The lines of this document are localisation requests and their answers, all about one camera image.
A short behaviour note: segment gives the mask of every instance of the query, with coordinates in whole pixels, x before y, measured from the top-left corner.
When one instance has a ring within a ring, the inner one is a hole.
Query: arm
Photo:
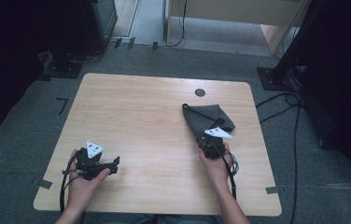
[[[74,149],[71,158],[77,153]],[[73,162],[71,164],[70,170],[75,170],[76,165]],[[106,179],[111,171],[109,169],[104,169],[96,178],[93,180],[86,180],[83,177],[79,177],[73,180],[68,185],[68,201],[64,212],[56,221],[56,224],[77,224],[79,223],[83,211],[88,206],[91,201],[91,197],[99,185]],[[78,174],[75,172],[70,173],[70,180],[77,177]]]
[[[225,223],[241,224],[249,223],[243,210],[240,208],[237,201],[233,198],[228,186],[228,172],[221,158],[216,160],[207,159],[204,152],[199,148],[199,158],[204,163],[208,173],[208,177],[218,197],[219,207],[222,212]],[[231,155],[226,153],[225,160],[229,165],[232,165]]]

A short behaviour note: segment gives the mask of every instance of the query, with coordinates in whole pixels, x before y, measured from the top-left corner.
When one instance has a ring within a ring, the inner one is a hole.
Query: gray carpet
[[[256,103],[278,94],[264,91],[257,66],[275,67],[279,59],[233,53],[134,46],[108,47],[93,63],[83,65],[78,79],[36,81],[0,127],[0,223],[53,223],[58,212],[36,211],[35,182],[42,178],[56,146],[83,75],[89,72],[154,77],[244,81]],[[65,110],[63,101],[69,99]],[[284,97],[258,109],[260,119],[286,108]],[[262,124],[279,188],[279,217],[250,217],[252,223],[289,223],[293,205],[293,132],[297,108]],[[318,147],[308,111],[301,110],[297,132],[298,197],[295,223],[351,223],[351,162],[336,150]],[[85,223],[95,223],[89,213]]]

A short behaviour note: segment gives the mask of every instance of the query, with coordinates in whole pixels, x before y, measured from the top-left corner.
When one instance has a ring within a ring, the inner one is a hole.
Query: handheld controller
[[[221,137],[215,137],[208,134],[203,134],[196,139],[199,148],[204,152],[206,158],[215,160],[225,154],[225,145]]]
[[[117,157],[110,163],[100,163],[99,160],[101,156],[102,153],[100,152],[94,157],[89,158],[88,149],[82,147],[77,153],[77,172],[87,180],[94,179],[105,168],[109,168],[111,170],[111,175],[116,174],[118,171],[120,157]]]

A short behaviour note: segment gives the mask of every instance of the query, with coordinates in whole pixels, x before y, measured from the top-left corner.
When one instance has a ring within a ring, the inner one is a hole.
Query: wooden table
[[[204,97],[195,90],[203,89]],[[62,170],[86,141],[105,147],[101,162],[120,156],[87,211],[218,215],[220,210],[182,104],[219,104],[236,128],[226,140],[240,163],[237,199],[247,215],[278,216],[278,194],[254,106],[244,82],[87,74],[77,92],[34,207],[59,210]]]

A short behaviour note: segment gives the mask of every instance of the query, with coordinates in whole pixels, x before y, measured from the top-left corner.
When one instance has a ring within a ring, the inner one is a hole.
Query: metal stand
[[[279,80],[274,79],[275,68],[257,67],[262,88],[266,91],[293,91],[293,87],[287,75]]]
[[[77,78],[83,63],[71,63],[65,53],[52,52],[53,59],[48,64],[43,77]]]

